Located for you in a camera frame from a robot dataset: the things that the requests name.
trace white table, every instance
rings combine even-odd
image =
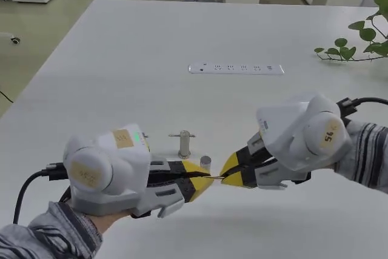
[[[74,133],[92,138],[137,122],[153,153],[173,156],[178,140],[167,135],[187,129],[197,135],[193,159],[208,154],[217,174],[257,130],[260,105],[311,90],[336,101],[386,98],[388,84],[376,65],[327,65],[312,53],[339,35],[358,44],[347,24],[372,13],[96,0],[0,120],[1,224],[11,222],[24,180],[61,161]],[[108,17],[110,25],[101,25]],[[282,64],[286,74],[191,75],[187,65],[195,61]],[[354,118],[388,124],[387,108],[360,109]],[[35,181],[21,223],[44,211],[66,186]],[[383,258],[387,210],[387,195],[329,170],[284,192],[216,184],[166,219],[121,220],[107,233],[98,258]]]

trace hand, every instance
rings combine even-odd
[[[103,234],[107,231],[116,221],[120,220],[121,218],[130,216],[131,213],[127,210],[117,213],[117,214],[111,214],[111,215],[104,215],[103,217],[94,217],[91,215],[86,215],[93,224],[95,224],[97,230]]]

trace small metal pin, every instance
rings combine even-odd
[[[192,135],[188,130],[182,130],[179,135],[172,133],[169,136],[176,136],[180,138],[178,156],[182,159],[190,157],[190,138],[195,138],[195,135]]]
[[[222,180],[225,177],[222,176],[204,176],[204,178],[214,179],[214,180]]]

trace striped sleeve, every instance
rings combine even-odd
[[[335,172],[369,188],[388,193],[388,128],[351,121],[353,147],[335,164]]]
[[[0,259],[89,259],[101,244],[92,221],[67,204],[50,203],[28,227],[12,224],[0,230]]]

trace power strip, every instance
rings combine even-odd
[[[214,64],[194,63],[189,65],[189,72],[192,74],[245,74],[245,75],[283,75],[284,71],[280,65],[248,65],[248,64]]]

